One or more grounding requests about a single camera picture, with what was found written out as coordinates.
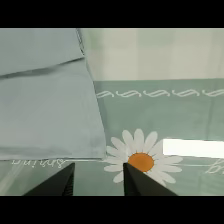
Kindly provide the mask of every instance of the daisy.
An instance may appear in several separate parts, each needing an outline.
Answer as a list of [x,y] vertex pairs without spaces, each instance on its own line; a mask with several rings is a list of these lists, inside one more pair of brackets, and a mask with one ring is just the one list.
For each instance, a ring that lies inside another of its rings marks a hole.
[[176,183],[175,179],[167,172],[181,172],[182,169],[174,166],[183,159],[179,156],[165,156],[162,151],[162,140],[157,142],[157,132],[151,132],[144,141],[144,134],[137,129],[134,137],[124,130],[122,132],[124,142],[118,138],[111,138],[115,148],[107,146],[108,156],[104,162],[110,166],[104,167],[108,172],[120,172],[114,177],[114,182],[123,181],[123,163],[128,162],[135,168],[147,174],[158,183],[166,186],[167,183]]

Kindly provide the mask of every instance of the white decorative pattern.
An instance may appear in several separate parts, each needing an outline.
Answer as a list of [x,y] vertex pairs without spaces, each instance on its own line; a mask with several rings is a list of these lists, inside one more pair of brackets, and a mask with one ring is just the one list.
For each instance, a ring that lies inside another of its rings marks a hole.
[[151,92],[151,93],[147,93],[144,90],[143,93],[150,97],[157,97],[157,96],[162,96],[162,95],[170,96],[170,93],[168,93],[166,90],[157,90],[157,91]]
[[172,94],[176,95],[176,96],[179,96],[179,97],[186,97],[186,96],[190,96],[190,95],[193,95],[193,94],[196,94],[197,96],[200,96],[200,93],[197,92],[194,89],[188,89],[186,91],[179,92],[179,93],[175,93],[175,90],[172,90]]
[[118,91],[116,91],[116,94],[121,97],[130,97],[130,96],[134,96],[134,95],[138,95],[139,97],[142,96],[142,94],[139,93],[137,90],[130,90],[130,91],[124,92],[124,93],[118,93]]
[[[219,90],[215,90],[212,92],[206,92],[206,90],[202,90],[201,93],[195,89],[188,89],[188,90],[185,90],[182,92],[176,92],[175,90],[172,90],[171,93],[169,93],[167,90],[164,90],[164,89],[156,90],[156,91],[149,92],[149,93],[146,90],[144,90],[142,93],[140,93],[137,90],[130,90],[130,91],[127,91],[124,93],[119,93],[118,91],[115,91],[115,94],[117,96],[125,97],[125,98],[135,96],[135,95],[138,95],[139,97],[141,97],[142,95],[145,95],[148,97],[160,97],[160,96],[169,97],[171,95],[178,96],[178,97],[188,97],[191,95],[195,95],[195,96],[205,95],[208,97],[217,97],[220,95],[224,95],[224,89],[219,89]],[[110,91],[103,91],[103,92],[97,93],[96,96],[97,96],[97,98],[103,98],[106,96],[114,97],[115,94]]]
[[205,94],[206,96],[216,97],[216,96],[224,94],[224,89],[219,89],[210,93],[206,93],[205,90],[202,90],[202,93]]
[[105,96],[112,96],[112,97],[114,97],[114,94],[111,93],[110,91],[103,91],[103,92],[100,92],[100,93],[96,94],[97,98],[102,98],[102,97],[105,97]]

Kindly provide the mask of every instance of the folded cloth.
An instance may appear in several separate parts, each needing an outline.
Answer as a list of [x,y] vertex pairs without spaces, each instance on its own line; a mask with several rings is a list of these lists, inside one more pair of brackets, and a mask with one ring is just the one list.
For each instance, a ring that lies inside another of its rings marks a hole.
[[0,75],[83,58],[75,28],[1,28]]
[[0,160],[103,158],[85,59],[0,80]]

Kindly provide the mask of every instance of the white petal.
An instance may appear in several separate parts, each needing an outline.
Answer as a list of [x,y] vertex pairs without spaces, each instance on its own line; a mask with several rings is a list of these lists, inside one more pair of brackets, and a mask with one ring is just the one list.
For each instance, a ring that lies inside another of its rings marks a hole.
[[115,148],[112,148],[110,146],[107,146],[107,153],[109,153],[112,156],[115,156],[117,159],[120,159],[123,162],[127,162],[127,155],[125,153],[121,153]]
[[158,171],[157,173],[166,182],[171,183],[171,184],[176,183],[176,180],[173,177],[171,177],[169,174],[167,174],[167,173],[165,173],[163,171]]
[[129,131],[127,130],[124,130],[122,132],[122,136],[123,136],[123,139],[124,139],[124,142],[127,146],[127,150],[128,150],[128,155],[132,155],[134,153],[136,153],[136,150],[134,148],[134,140],[132,138],[132,135],[130,134]]
[[179,156],[169,156],[164,159],[155,160],[155,164],[175,164],[181,162],[182,160],[183,158]]
[[104,170],[107,172],[117,172],[123,170],[123,165],[111,165],[111,166],[105,166]]
[[166,186],[166,184],[164,183],[163,179],[159,175],[156,175],[155,172],[152,172],[150,170],[150,171],[147,172],[147,175],[149,177],[151,177],[153,180],[157,181],[159,184],[163,185],[164,187]]
[[123,161],[121,161],[120,159],[117,159],[116,157],[113,157],[113,156],[107,156],[107,158],[103,162],[110,163],[110,164],[116,164],[116,165],[123,164]]
[[144,133],[141,129],[137,129],[134,134],[135,149],[137,152],[143,152]]
[[157,142],[149,151],[149,155],[150,156],[154,156],[154,155],[163,155],[163,140],[160,140],[159,142]]
[[156,170],[159,170],[159,171],[166,171],[166,172],[170,172],[170,173],[177,173],[177,172],[181,172],[182,171],[182,169],[180,167],[170,166],[170,165],[163,165],[163,164],[154,165],[154,168]]
[[114,177],[114,183],[120,183],[121,181],[124,180],[124,174],[123,171],[120,172],[117,176]]
[[143,147],[143,152],[148,153],[157,140],[157,132],[151,132],[145,140],[145,145]]
[[111,142],[119,151],[125,152],[126,146],[120,139],[112,137]]

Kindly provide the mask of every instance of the flower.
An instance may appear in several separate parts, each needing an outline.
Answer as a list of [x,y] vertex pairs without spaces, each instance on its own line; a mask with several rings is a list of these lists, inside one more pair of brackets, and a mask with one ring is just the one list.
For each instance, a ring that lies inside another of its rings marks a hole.
[[144,134],[137,129],[134,138],[127,130],[122,132],[124,143],[118,138],[111,138],[115,148],[107,146],[108,156],[104,162],[111,165],[104,167],[107,172],[120,172],[114,177],[114,182],[123,181],[123,163],[128,162],[135,168],[147,174],[158,183],[166,186],[167,183],[176,183],[176,180],[167,172],[181,172],[175,166],[183,159],[179,156],[165,156],[162,151],[162,140],[157,142],[157,132],[151,132],[144,141]]

